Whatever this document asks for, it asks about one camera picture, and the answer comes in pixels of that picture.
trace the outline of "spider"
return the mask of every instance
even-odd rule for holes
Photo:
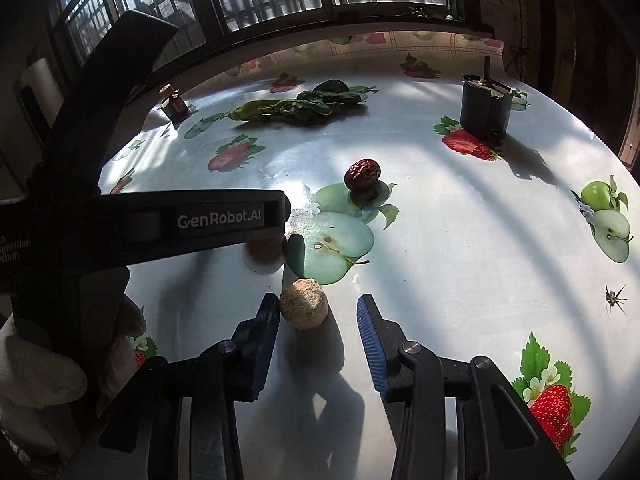
[[[622,292],[625,287],[626,285],[623,285],[622,288],[616,293],[615,290],[609,290],[609,287],[607,285],[604,286],[604,288],[607,289],[607,303],[609,304],[607,314],[611,312],[611,308],[616,305],[620,310],[622,310],[622,312],[626,314],[625,310],[622,308],[622,305],[620,305],[623,301],[626,301],[626,299],[620,298],[620,292]]]

